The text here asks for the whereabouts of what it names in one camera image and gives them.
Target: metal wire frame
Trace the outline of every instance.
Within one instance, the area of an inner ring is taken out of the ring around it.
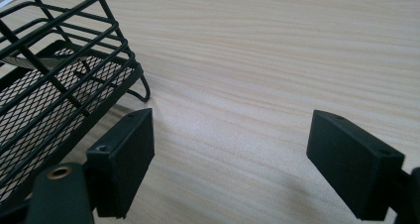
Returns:
[[[28,126],[26,126],[22,131],[19,132],[19,135],[25,134],[25,132],[31,131],[31,128],[33,128],[38,122],[40,122],[45,116],[47,116],[50,112],[54,110],[62,101],[65,99],[68,99],[76,108],[76,110],[63,122],[60,124],[51,134],[48,135],[48,137],[43,140],[35,149],[30,151],[30,153],[22,159],[16,166],[13,167],[11,171],[9,171],[2,180],[0,180],[0,188],[4,185],[8,184],[8,181],[11,180],[11,178],[14,177],[17,173],[19,173],[22,168],[25,168],[25,166],[39,153],[43,150],[45,146],[47,146],[51,141],[53,141],[54,137],[60,134],[67,126],[69,126],[77,116],[80,114],[83,114],[85,116],[84,122],[81,123],[78,127],[75,128],[72,132],[71,139],[66,138],[62,141],[62,144],[60,144],[59,151],[54,151],[53,156],[46,157],[43,162],[36,168],[36,170],[33,170],[29,176],[20,183],[19,187],[16,187],[11,193],[9,197],[3,202],[0,203],[0,210],[3,208],[7,208],[8,206],[14,205],[23,199],[25,199],[26,195],[30,192],[32,183],[33,183],[33,177],[38,173],[39,170],[42,170],[50,165],[56,164],[59,162],[69,151],[72,150],[72,148],[76,145],[76,143],[86,134],[91,127],[99,120],[101,116],[105,114],[105,112],[118,100],[119,97],[121,97],[125,92],[128,92],[130,94],[133,94],[137,96],[140,100],[147,102],[150,98],[150,88],[149,85],[143,76],[143,70],[139,63],[135,61],[134,54],[130,51],[130,48],[128,47],[127,40],[125,40],[121,30],[119,29],[119,25],[117,21],[115,21],[115,18],[113,17],[108,5],[106,4],[105,0],[85,0],[82,3],[76,5],[72,9],[63,9],[59,8],[53,5],[47,5],[42,3],[41,0],[35,0],[36,2],[25,2],[20,5],[17,5],[15,7],[12,7],[4,12],[0,13],[0,31],[5,36],[4,38],[0,39],[0,43],[5,42],[6,40],[9,40],[12,44],[8,47],[6,47],[4,50],[0,52],[0,59],[4,56],[17,56],[18,54],[22,53],[40,72],[43,73],[43,77],[38,79],[37,82],[34,84],[28,86],[23,92],[21,92],[18,96],[14,97],[11,101],[7,102],[5,106],[2,106],[0,108],[0,115],[6,114],[7,111],[13,108],[13,106],[16,106],[21,102],[25,97],[29,96],[35,89],[39,88],[43,83],[49,81],[52,83],[55,88],[57,88],[61,96],[59,99],[57,99],[55,102],[53,102],[49,107],[41,112],[38,117],[36,117],[34,120],[32,120]],[[85,8],[89,7],[93,3],[100,1],[100,4],[107,15],[108,18],[99,17],[92,14],[87,14],[81,12]],[[7,15],[10,15],[20,9],[23,9],[28,6],[35,6],[41,8],[41,10],[46,14],[47,19],[45,18],[39,18],[32,22],[27,23],[26,25],[11,31],[2,21],[1,19]],[[49,10],[58,11],[62,14],[56,18],[54,18]],[[103,23],[110,24],[110,27],[103,31],[95,31],[92,29],[87,29],[83,27],[79,27],[76,25],[72,25],[69,23],[66,23],[65,21],[69,19],[70,17],[77,15],[80,17],[84,17],[91,20],[97,20]],[[26,35],[25,37],[18,39],[16,35],[19,33],[22,33],[33,26],[44,23],[37,29],[33,30],[31,33]],[[70,28],[76,31],[89,33],[92,35],[95,35],[96,37],[92,39],[84,38],[79,35],[70,34],[65,32],[62,28]],[[57,66],[55,69],[52,70],[46,70],[44,65],[39,62],[37,57],[31,53],[29,48],[38,42],[40,39],[46,37],[49,34],[58,34],[61,35],[67,42],[71,42],[71,39],[76,39],[85,42],[86,44],[83,47],[80,47],[79,50],[76,50],[71,56],[68,57],[66,61],[64,61],[62,64]],[[101,42],[103,39],[110,39],[119,41],[121,43],[121,46],[116,47],[113,45],[109,45],[106,43]],[[79,77],[79,80],[72,84],[69,88],[65,88],[62,86],[62,84],[56,80],[54,77],[59,74],[64,68],[66,68],[72,61],[77,59],[79,56],[83,56],[89,50],[91,50],[95,46],[100,46],[104,48],[108,48],[111,50],[114,50],[109,55],[106,55],[103,57],[102,61],[98,63],[94,68],[88,70],[84,74],[76,74]],[[118,59],[117,55],[119,53],[124,53],[128,56],[128,59],[124,60],[124,63],[121,64],[121,67],[116,70],[111,77],[109,77],[106,80],[95,78],[93,75],[96,71],[104,67],[109,61]],[[124,80],[124,83],[120,85],[113,84],[112,81],[118,77],[118,75],[127,67],[132,67],[134,70]],[[16,68],[11,73],[7,74],[2,80],[2,84],[0,86],[0,92],[3,89],[7,88],[7,85],[10,85],[10,83],[13,83],[13,78],[15,79],[17,77],[23,76],[26,72],[28,72],[27,69],[23,68]],[[143,97],[142,95],[138,94],[137,92],[129,90],[130,86],[134,84],[134,82],[140,78],[145,90],[146,95]],[[80,104],[77,102],[77,100],[72,98],[71,94],[75,91],[79,86],[81,86],[84,82],[87,80],[93,80],[99,83],[102,83],[102,86],[98,88],[94,93],[92,93],[89,98],[83,102],[83,104]],[[106,100],[104,100],[94,111],[91,113],[86,111],[86,108],[107,88],[112,87],[115,89],[109,97],[107,97]],[[14,138],[10,139],[7,143],[2,144],[0,147],[0,156],[4,154],[8,149],[10,149],[17,141],[19,140],[19,137],[15,136]]]

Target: mesh panel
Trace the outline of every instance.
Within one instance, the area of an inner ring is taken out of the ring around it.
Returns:
[[[73,53],[74,50],[63,48],[53,54],[61,56]],[[101,61],[102,58],[92,51],[92,55],[85,61],[67,66],[55,78],[69,89]],[[83,105],[93,98],[95,91],[104,87],[90,104],[86,104],[86,110],[93,112],[109,97],[115,87],[122,84],[132,73],[133,69],[126,66],[113,79],[114,85],[104,86],[103,81],[110,79],[121,66],[115,62],[108,62],[94,73],[95,79],[89,78],[81,83],[72,96]],[[0,92],[0,106],[8,105],[41,76],[32,70],[16,80],[13,85]],[[28,175],[36,171],[48,156],[59,149],[60,144],[68,139],[86,118],[82,114],[75,114],[77,108],[68,99],[62,100],[55,106],[61,96],[50,82],[46,82],[17,105],[0,114],[0,204]]]

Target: wire mesh basket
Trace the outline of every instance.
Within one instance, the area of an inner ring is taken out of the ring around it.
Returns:
[[[24,200],[36,174],[124,93],[146,102],[150,90],[105,0],[25,1],[0,12],[0,32],[1,210]],[[145,96],[129,89],[138,79]]]

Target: wooden table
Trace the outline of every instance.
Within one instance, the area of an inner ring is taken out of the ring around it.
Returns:
[[[66,161],[146,107],[156,156],[127,219],[97,223],[360,223],[306,157],[314,109],[420,166],[420,0],[107,1],[152,99]]]

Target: wood grain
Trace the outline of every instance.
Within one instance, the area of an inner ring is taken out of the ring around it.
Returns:
[[[306,158],[314,109],[419,166],[420,0],[107,2],[152,99],[124,96],[66,161],[145,107],[157,155],[128,218],[97,223],[360,223]]]

